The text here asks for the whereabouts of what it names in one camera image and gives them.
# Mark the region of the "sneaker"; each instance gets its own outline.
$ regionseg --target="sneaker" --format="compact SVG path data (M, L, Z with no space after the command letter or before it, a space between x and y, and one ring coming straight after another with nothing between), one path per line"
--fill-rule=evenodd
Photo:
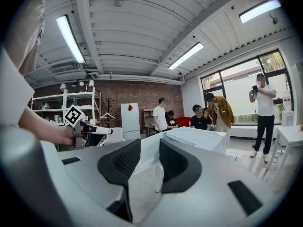
M264 162L267 163L270 160L270 155L269 154L265 154L264 156Z
M252 154L250 155L251 158L254 158L257 155L257 151L253 151Z

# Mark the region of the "refrigerator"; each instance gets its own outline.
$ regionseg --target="refrigerator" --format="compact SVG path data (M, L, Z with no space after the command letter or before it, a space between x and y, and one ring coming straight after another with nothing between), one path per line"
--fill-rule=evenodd
M121 120L125 140L141 139L138 104L121 104Z

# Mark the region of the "black and white square marker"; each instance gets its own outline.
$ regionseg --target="black and white square marker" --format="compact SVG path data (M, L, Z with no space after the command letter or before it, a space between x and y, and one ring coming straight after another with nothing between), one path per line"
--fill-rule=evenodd
M84 117L84 113L80 110L75 108L73 105L67 114L64 116L65 120L72 126L75 127L76 123Z

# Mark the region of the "person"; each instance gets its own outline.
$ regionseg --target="person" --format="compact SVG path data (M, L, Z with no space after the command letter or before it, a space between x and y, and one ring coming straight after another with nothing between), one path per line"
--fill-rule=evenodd
M46 0L26 0L12 20L4 38L4 49L21 75L36 68L38 46L44 30ZM57 126L41 118L27 107L18 125L36 135L40 140L54 144L72 145L73 128Z
M165 109L164 109L165 104L166 104L165 98L163 97L159 98L158 106L155 107L152 112L157 133L164 132L173 128L172 126L167 125L165 119Z
M206 93L205 100L208 108L204 117L212 116L215 125L215 131L227 133L227 147L229 147L230 129L235 119L233 117L232 108L223 96L214 96L212 93Z
M200 105L194 105L193 111L195 116L193 116L190 120L190 127L200 130L209 131L211 129L212 121L210 116L204 117L204 110Z
M263 159L267 163L270 159L269 150L271 145L271 138L273 136L275 115L274 115L274 98L276 97L276 91L272 85L266 85L265 76L260 73L257 75L257 86L258 91L249 92L250 102L254 103L258 101L258 128L257 128L257 140L254 151L251 154L251 158L257 155L260 149L261 141L263 138L264 131L266 129L266 139L263 148Z
M174 118L174 111L170 110L168 113L165 113L165 119L168 126L173 128L178 128L179 125L176 124L175 118Z

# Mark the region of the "black hair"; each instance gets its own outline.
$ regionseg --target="black hair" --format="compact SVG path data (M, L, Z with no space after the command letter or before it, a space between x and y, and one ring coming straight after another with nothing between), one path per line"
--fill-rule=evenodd
M257 74L257 80L265 79L265 76L262 73Z
M206 93L205 94L205 100L207 102L211 102L213 100L213 98L214 98L214 95L212 93Z
M159 104L160 104L160 103L162 103L162 102L166 102L166 100L165 100L165 98L161 97L161 98L159 98L158 102L159 102Z
M193 106L193 111L197 112L199 108L202 108L200 105L196 104Z
M169 116L174 116L175 113L174 113L174 111L170 110L170 111L168 112L168 115L169 115Z

